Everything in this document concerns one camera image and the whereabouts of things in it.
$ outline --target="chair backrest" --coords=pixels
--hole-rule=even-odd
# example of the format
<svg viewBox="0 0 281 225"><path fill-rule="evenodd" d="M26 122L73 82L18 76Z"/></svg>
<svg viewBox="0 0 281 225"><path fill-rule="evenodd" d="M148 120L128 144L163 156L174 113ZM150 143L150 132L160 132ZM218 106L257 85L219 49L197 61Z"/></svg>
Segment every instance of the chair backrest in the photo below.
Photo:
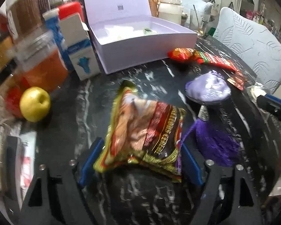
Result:
<svg viewBox="0 0 281 225"><path fill-rule="evenodd" d="M266 27L223 7L213 37L236 53L260 83L275 92L281 84L281 44Z"/></svg>

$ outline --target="gold snack packaging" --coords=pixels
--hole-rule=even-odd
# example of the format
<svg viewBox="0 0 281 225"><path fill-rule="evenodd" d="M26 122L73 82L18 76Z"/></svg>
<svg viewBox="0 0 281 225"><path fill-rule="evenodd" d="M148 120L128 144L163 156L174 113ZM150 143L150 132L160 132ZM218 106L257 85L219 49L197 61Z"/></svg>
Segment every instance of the gold snack packaging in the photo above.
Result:
<svg viewBox="0 0 281 225"><path fill-rule="evenodd" d="M144 100L123 81L113 103L105 148L94 164L98 172L140 164L181 181L181 130L186 112L170 104Z"/></svg>

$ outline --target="red container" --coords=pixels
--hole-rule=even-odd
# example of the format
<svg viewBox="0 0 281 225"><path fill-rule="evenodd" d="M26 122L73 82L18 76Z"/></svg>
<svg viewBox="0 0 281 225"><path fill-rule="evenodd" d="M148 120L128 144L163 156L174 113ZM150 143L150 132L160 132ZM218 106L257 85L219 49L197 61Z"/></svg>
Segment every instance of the red container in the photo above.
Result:
<svg viewBox="0 0 281 225"><path fill-rule="evenodd" d="M59 19L62 20L72 14L79 13L81 20L84 22L81 4L79 2L69 2L58 7Z"/></svg>
<svg viewBox="0 0 281 225"><path fill-rule="evenodd" d="M253 13L251 11L247 11L246 18L249 20L253 19Z"/></svg>

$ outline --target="orange liquid jar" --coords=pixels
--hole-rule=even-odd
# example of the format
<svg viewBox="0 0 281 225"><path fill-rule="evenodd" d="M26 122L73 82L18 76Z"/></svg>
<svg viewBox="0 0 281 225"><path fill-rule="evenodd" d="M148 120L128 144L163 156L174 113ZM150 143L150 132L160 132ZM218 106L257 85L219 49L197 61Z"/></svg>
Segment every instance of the orange liquid jar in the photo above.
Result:
<svg viewBox="0 0 281 225"><path fill-rule="evenodd" d="M17 61L28 84L47 92L61 86L68 76L51 31L36 39L26 38L20 42L17 45Z"/></svg>

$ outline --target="marble surface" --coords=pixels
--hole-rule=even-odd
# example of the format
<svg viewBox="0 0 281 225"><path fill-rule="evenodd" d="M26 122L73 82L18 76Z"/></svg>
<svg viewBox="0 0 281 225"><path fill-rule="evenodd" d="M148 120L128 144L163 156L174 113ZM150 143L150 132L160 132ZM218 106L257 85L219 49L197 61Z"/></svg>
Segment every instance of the marble surface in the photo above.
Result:
<svg viewBox="0 0 281 225"><path fill-rule="evenodd" d="M232 51L212 37L200 37L196 49L232 60L247 77L256 81L254 72ZM38 124L26 124L23 131L37 130L35 168L64 165L104 138L110 121L112 103L122 80L137 85L139 96L164 101L187 110L183 132L195 121L200 106L185 99L185 83L215 69L226 79L229 72L201 65L178 65L170 59L150 62L117 73L104 73L80 82L72 73L52 96L50 116ZM239 163L252 178L261 202L270 193L279 170L281 125L271 116L263 117L245 91L232 85L232 96L212 113L223 123L241 146ZM194 140L185 142L203 169L204 159ZM99 224L184 224L191 219L200 188L186 180L172 183L166 177L141 167L120 167L97 174L84 194Z"/></svg>

